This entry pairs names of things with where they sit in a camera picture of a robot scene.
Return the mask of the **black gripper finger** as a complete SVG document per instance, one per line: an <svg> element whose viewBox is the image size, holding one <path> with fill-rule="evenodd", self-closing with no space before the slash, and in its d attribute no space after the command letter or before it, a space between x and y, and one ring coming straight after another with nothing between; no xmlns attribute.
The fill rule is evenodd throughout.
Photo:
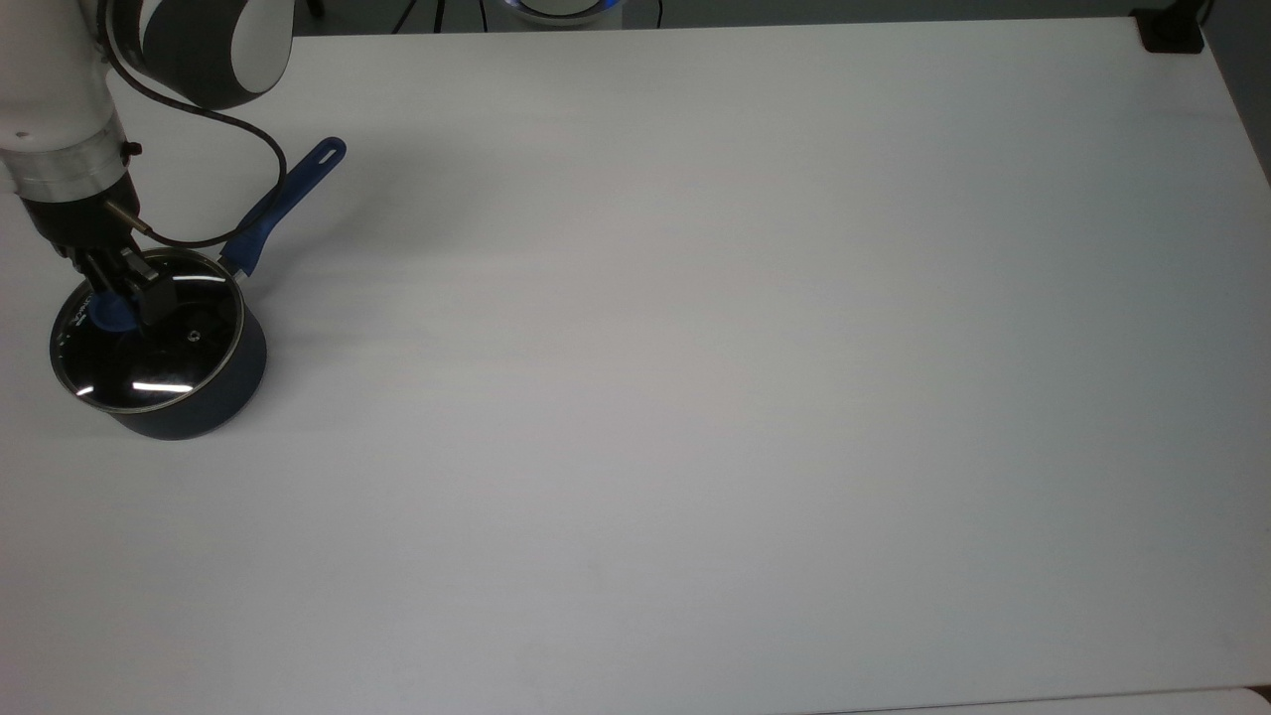
<svg viewBox="0 0 1271 715"><path fill-rule="evenodd" d="M126 259L121 251L76 251L72 267L89 282L92 293L126 297Z"/></svg>
<svg viewBox="0 0 1271 715"><path fill-rule="evenodd" d="M139 323L145 329L160 326L177 307L172 271L151 264L142 253L121 251L121 258L125 267L122 284L132 300Z"/></svg>

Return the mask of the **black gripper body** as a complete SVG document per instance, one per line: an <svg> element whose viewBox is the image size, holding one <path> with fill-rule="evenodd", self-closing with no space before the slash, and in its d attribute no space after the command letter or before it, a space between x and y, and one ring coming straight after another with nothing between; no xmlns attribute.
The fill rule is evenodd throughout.
<svg viewBox="0 0 1271 715"><path fill-rule="evenodd" d="M107 190L85 199L50 203L22 198L20 203L36 231L60 257L76 250L137 249L133 229L107 207L114 203L128 215L139 215L140 201L131 177L122 177Z"/></svg>

